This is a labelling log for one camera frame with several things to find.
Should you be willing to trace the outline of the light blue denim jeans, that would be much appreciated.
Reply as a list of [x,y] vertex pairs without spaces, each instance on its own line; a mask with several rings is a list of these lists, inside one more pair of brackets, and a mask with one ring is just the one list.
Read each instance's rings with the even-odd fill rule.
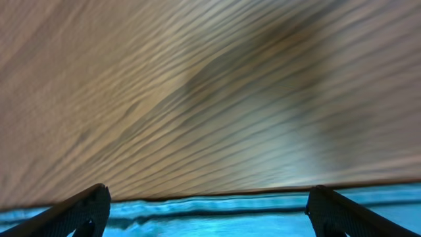
[[[102,236],[316,236],[305,214],[312,188],[164,201],[111,200]],[[420,235],[419,183],[327,188]],[[1,233],[51,207],[3,212]]]

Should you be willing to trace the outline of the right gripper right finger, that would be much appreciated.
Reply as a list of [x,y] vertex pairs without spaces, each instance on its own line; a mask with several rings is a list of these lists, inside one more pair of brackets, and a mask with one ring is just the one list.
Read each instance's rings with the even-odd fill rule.
[[420,237],[321,185],[310,190],[305,214],[317,237]]

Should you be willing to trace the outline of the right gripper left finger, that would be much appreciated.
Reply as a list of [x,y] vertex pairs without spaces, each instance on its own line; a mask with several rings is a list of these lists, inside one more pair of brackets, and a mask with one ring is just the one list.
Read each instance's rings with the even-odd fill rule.
[[1,233],[1,237],[102,237],[111,209],[104,184],[72,196]]

